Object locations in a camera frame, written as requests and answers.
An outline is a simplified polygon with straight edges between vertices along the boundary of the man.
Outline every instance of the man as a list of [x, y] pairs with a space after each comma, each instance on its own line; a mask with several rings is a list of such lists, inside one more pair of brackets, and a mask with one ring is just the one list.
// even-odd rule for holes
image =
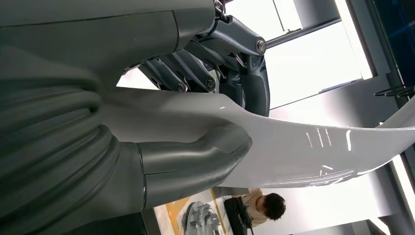
[[248, 207], [252, 227], [262, 224], [268, 219], [280, 219], [285, 213], [285, 200], [276, 193], [263, 195], [261, 189], [250, 188], [249, 194], [239, 196], [242, 196], [242, 201]]

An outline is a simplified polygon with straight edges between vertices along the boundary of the screw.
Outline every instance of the screw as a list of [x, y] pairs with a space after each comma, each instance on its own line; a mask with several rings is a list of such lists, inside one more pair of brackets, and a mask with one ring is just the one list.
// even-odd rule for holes
[[215, 80], [213, 80], [213, 78], [208, 78], [206, 79], [206, 87], [209, 91], [212, 91], [213, 89], [215, 89], [216, 83]]
[[180, 91], [180, 92], [186, 92], [187, 87], [183, 82], [178, 82], [177, 85], [176, 85], [176, 90]]
[[266, 49], [267, 49], [266, 42], [262, 38], [258, 39], [258, 41], [256, 41], [256, 51], [258, 51], [258, 53], [260, 54], [263, 54], [265, 53]]

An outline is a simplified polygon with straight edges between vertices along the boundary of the curved white panel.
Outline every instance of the curved white panel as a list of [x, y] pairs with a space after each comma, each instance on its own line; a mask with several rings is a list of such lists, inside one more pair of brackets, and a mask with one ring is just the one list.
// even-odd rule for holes
[[[335, 184], [385, 164], [415, 142], [415, 127], [291, 123], [251, 114], [218, 94], [119, 88], [106, 103], [104, 123], [121, 141], [193, 141], [208, 129], [229, 122], [245, 128], [254, 143], [222, 184], [228, 187]], [[411, 112], [404, 110], [405, 116]], [[394, 121], [394, 126], [401, 124]]]

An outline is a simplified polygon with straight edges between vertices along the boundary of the humanoid robot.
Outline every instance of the humanoid robot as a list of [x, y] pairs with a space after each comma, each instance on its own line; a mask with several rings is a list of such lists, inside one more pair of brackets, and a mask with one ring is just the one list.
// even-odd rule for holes
[[[384, 124], [399, 130], [266, 118], [265, 48], [220, 1], [0, 3], [0, 234], [61, 234], [218, 184], [336, 183], [414, 142], [402, 118], [411, 108]], [[137, 67], [178, 92], [116, 88]], [[360, 158], [359, 141], [395, 139], [376, 159]], [[318, 175], [321, 162], [334, 171]], [[247, 165], [271, 175], [249, 176]]]

